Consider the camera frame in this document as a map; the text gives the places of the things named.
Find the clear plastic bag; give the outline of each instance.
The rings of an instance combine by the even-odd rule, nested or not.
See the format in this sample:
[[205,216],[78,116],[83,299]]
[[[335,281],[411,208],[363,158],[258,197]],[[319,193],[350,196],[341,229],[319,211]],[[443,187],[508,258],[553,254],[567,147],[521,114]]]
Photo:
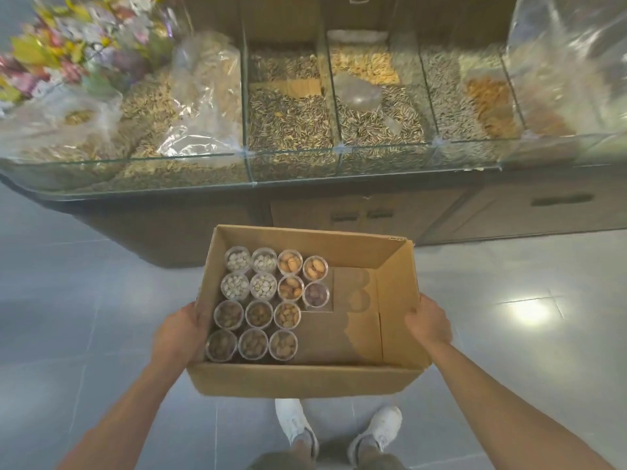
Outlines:
[[507,68],[539,135],[627,130],[627,0],[518,0]]
[[239,50],[228,37],[205,31],[174,54],[172,97],[179,120],[159,153],[167,157],[242,150]]
[[0,158],[17,164],[126,158],[133,144],[120,131],[120,105],[114,91],[98,99],[58,86],[0,122]]
[[347,72],[338,72],[333,76],[335,93],[349,108],[357,111],[375,111],[394,135],[401,134],[403,126],[389,115],[383,113],[381,102],[383,92],[381,87],[375,86],[364,79],[351,76]]

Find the shoe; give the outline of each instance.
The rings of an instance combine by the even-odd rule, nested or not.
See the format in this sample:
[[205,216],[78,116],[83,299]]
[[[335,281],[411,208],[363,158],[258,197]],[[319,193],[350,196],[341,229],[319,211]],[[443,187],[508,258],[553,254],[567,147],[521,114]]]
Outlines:
[[349,461],[353,467],[357,467],[357,451],[359,442],[364,437],[371,435],[379,450],[383,451],[398,435],[403,422],[403,414],[395,405],[388,405],[378,410],[370,420],[370,425],[364,433],[359,434],[349,445]]
[[275,399],[275,407],[277,408],[278,422],[290,441],[290,445],[294,443],[296,437],[305,432],[305,429],[309,431],[312,436],[312,458],[316,460],[320,451],[320,444],[312,427],[307,422],[300,399]]

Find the left hand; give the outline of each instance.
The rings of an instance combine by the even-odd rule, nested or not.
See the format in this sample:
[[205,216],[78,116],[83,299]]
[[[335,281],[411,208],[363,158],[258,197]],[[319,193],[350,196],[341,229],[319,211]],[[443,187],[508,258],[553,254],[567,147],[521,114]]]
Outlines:
[[183,372],[204,346],[209,320],[194,310],[194,302],[169,315],[154,334],[152,361]]

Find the bulk food bin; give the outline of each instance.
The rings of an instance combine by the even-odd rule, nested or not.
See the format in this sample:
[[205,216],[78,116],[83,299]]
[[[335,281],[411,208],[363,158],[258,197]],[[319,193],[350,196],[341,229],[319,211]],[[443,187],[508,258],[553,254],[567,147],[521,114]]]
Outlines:
[[[222,109],[241,116],[241,148],[200,141],[171,156],[3,164],[1,178],[167,267],[203,264],[217,224],[416,244],[626,227],[625,134],[612,121],[622,104],[604,93],[621,93],[627,35],[604,32],[577,85],[552,72],[552,97],[539,82],[545,33],[590,26],[555,0],[559,31],[537,15],[543,1],[181,0],[193,36],[230,39],[219,52],[235,59],[239,91],[227,86],[235,102]],[[588,23],[612,25],[616,3]],[[376,108],[356,108],[346,79],[373,88]],[[582,129],[574,105],[599,121]],[[63,187],[100,167],[108,179]]]

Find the right hand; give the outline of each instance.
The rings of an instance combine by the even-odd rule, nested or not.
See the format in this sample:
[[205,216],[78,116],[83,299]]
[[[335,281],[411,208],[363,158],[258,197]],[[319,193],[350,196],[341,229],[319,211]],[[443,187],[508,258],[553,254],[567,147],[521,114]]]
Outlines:
[[434,300],[420,294],[418,309],[405,315],[405,324],[415,339],[425,348],[453,340],[451,322],[446,313]]

